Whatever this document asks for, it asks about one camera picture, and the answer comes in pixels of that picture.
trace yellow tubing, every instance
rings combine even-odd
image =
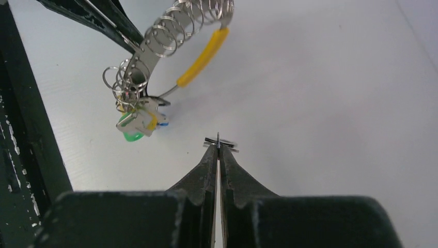
[[[210,41],[204,48],[201,55],[196,59],[192,66],[177,80],[177,85],[184,88],[189,84],[198,74],[204,69],[204,67],[214,57],[216,52],[221,48],[227,35],[229,33],[228,28],[218,29],[211,36]]]

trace small metal piece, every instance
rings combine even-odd
[[[203,146],[209,147],[211,145],[217,146],[218,149],[220,149],[221,146],[226,146],[233,152],[239,152],[237,149],[235,149],[237,147],[237,143],[228,141],[226,139],[221,139],[219,133],[217,133],[216,138],[208,138],[208,137],[205,138]]]

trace white table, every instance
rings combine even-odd
[[[238,0],[217,57],[169,97],[170,126],[135,143],[101,80],[127,52],[35,0],[9,3],[75,190],[166,189],[219,131],[274,192],[372,196],[406,247],[436,247],[435,0]],[[122,4],[146,30],[171,1]],[[161,60],[150,91],[173,85],[212,31]]]

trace keychain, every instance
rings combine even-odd
[[[146,30],[141,44],[126,40],[135,50],[134,55],[119,67],[106,68],[102,77],[113,92],[116,109],[122,112],[116,127],[127,141],[150,137],[154,130],[168,125],[168,118],[158,111],[158,107],[169,106],[170,102],[164,98],[176,89],[186,87],[214,57],[229,33],[233,10],[233,0],[178,0]],[[171,57],[204,25],[217,22],[221,27],[213,33],[186,73],[176,80],[176,85],[159,96],[148,95],[149,78],[159,59]],[[113,84],[106,80],[109,70],[117,70]]]

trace black frame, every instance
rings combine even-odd
[[[0,95],[0,248],[27,247],[41,216],[72,187],[7,3],[0,5]]]

